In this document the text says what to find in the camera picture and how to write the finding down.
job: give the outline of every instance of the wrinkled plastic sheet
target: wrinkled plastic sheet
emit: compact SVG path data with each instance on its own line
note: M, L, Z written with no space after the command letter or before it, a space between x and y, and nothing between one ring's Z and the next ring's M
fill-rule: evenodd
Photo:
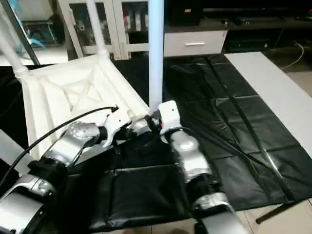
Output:
M148 60L134 58L115 65L148 103ZM272 159L283 185L224 86ZM235 210L312 197L312 160L224 56L166 60L164 101L171 99L177 102L181 123L196 132ZM72 168L52 207L45 233L54 226L69 233L96 233L192 217L170 148L150 133Z

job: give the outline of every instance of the metal rod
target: metal rod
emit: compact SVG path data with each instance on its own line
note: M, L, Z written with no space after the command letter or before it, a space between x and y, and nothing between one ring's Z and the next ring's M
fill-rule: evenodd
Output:
M23 30L21 29L21 25L19 24L18 20L16 19L15 14L13 13L13 10L12 10L9 2L7 0L1 0L1 4L2 4L6 14L8 15L8 18L10 19L10 22L11 22L13 28L15 29L21 43L23 44L27 53L29 54L30 59L33 61L33 63L35 65L40 65L39 60L38 60L37 56L35 55L35 52L31 48L31 46L28 42L28 38L23 33Z
M297 204L298 204L298 203L283 204L283 205L281 205L281 206L275 208L274 210L272 210L272 211L270 211L270 212L264 214L263 216L257 218L257 219L255 220L255 222L256 222L257 224L260 224L260 223L262 223L262 222L264 222L264 221L266 221L266 220L268 220L268 219L270 219L270 218L272 218L272 217L274 217L274 216L276 216L276 215L282 213L283 211L288 210L289 208L291 208L291 207L293 207L293 206L295 206L295 205L297 205Z

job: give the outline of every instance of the white tabletop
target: white tabletop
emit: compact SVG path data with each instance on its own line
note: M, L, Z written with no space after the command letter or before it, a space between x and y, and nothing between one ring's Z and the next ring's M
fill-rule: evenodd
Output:
M66 46L48 47L46 49L33 48L33 50L41 65L68 62ZM27 53L19 57L23 65L34 65ZM11 66L9 61L2 54L0 54L0 66Z
M312 157L312 98L261 52L226 57Z

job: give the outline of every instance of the cabinet drawer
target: cabinet drawer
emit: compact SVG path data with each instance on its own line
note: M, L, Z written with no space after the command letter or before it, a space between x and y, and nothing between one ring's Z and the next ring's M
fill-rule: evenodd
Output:
M166 33L164 56L218 54L226 34L227 31Z

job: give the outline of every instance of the floor tile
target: floor tile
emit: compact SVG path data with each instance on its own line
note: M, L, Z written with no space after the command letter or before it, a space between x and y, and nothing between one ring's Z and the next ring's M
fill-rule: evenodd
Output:
M312 72L288 72L287 75L307 94L312 96Z
M240 221L242 222L242 224L244 225L245 229L248 231L249 234L252 234L252 229L250 227L250 224L248 222L248 219L246 217L246 214L244 211L239 211L236 212L237 216L239 217Z
M115 230L111 232L101 232L96 234L152 234L151 226L144 226L133 229L125 229L125 230Z
M153 234L169 234L174 229L182 229L187 231L189 234L194 234L194 225L196 224L195 219L187 219L183 221L157 224L152 226Z
M312 209L304 201L260 225L255 220L277 206L264 207L245 211L253 234L312 234Z

